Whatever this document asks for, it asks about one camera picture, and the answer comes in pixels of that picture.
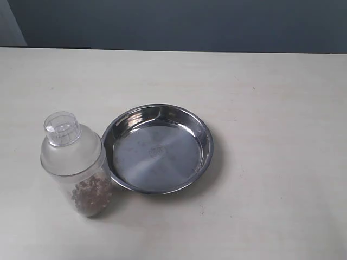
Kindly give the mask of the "round stainless steel plate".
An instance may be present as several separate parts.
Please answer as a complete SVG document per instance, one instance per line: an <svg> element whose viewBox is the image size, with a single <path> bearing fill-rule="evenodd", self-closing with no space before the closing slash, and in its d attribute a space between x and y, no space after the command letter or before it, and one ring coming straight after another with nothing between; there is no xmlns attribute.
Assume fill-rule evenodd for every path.
<svg viewBox="0 0 347 260"><path fill-rule="evenodd" d="M169 194L208 169L214 141L191 111L169 104L132 108L105 129L102 141L115 184L143 194Z"/></svg>

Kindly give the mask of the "clear plastic shaker bottle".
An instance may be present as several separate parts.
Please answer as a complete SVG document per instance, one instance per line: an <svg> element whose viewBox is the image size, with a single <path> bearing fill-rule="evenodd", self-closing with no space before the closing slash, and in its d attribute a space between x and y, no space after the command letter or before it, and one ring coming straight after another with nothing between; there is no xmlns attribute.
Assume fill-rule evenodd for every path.
<svg viewBox="0 0 347 260"><path fill-rule="evenodd" d="M94 217L110 203L112 178L99 135L70 112L55 112L44 121L43 169L59 184L76 212Z"/></svg>

